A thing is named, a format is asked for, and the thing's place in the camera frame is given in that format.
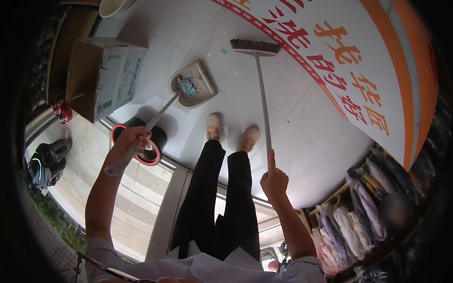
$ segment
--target black pants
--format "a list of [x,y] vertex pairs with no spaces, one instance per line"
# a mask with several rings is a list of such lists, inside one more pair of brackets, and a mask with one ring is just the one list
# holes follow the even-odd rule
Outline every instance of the black pants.
[[176,219],[170,249],[179,246],[187,258],[188,244],[195,240],[201,252],[224,260],[237,247],[260,261],[260,242],[252,201],[250,161],[245,152],[228,156],[228,190],[225,213],[214,223],[217,180],[225,150],[216,140],[207,141],[193,171],[186,198]]

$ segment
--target broom bristles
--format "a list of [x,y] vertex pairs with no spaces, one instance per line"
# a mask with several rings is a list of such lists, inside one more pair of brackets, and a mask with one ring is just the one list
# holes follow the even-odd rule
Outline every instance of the broom bristles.
[[282,48],[280,45],[275,43],[268,43],[263,41],[253,41],[253,40],[243,40],[243,39],[231,39],[231,47],[233,49],[249,49],[249,50],[259,50],[259,51],[268,51],[273,53],[278,53]]

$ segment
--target white shirt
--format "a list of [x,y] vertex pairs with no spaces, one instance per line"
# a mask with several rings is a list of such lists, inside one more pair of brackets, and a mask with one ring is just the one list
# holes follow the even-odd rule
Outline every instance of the white shirt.
[[[124,266],[115,249],[101,238],[88,240],[87,255],[105,265],[123,271],[139,279],[157,280],[169,276],[192,278],[203,283],[323,283],[324,272],[321,261],[313,256],[299,258],[292,262],[280,277],[275,272],[264,271],[261,264],[237,248],[224,261],[202,253],[194,241],[189,243],[188,258],[178,259],[179,247],[173,249],[164,259],[154,259]],[[114,278],[114,276],[86,263],[88,283]]]

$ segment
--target white shoe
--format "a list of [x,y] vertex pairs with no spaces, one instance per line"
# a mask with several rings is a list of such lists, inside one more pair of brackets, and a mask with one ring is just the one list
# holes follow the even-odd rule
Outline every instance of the white shoe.
[[[205,129],[206,129],[206,139],[211,140],[212,138],[220,138],[220,128],[222,124],[222,119],[219,114],[211,114],[206,118]],[[209,133],[207,129],[211,126],[217,127],[217,132]]]
[[[250,145],[248,142],[246,142],[246,140],[248,138],[253,140],[253,142],[254,142],[253,145]],[[248,152],[252,151],[253,147],[255,146],[255,144],[259,138],[260,138],[260,130],[258,130],[258,128],[256,128],[256,127],[249,128],[242,135],[242,138],[236,147],[236,151],[241,147],[248,149]]]

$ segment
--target barcode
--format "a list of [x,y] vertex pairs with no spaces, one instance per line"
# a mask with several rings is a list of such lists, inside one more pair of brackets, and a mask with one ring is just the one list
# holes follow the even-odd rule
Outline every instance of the barcode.
[[113,100],[102,103],[97,107],[97,112],[100,113],[102,110],[109,108],[112,105]]

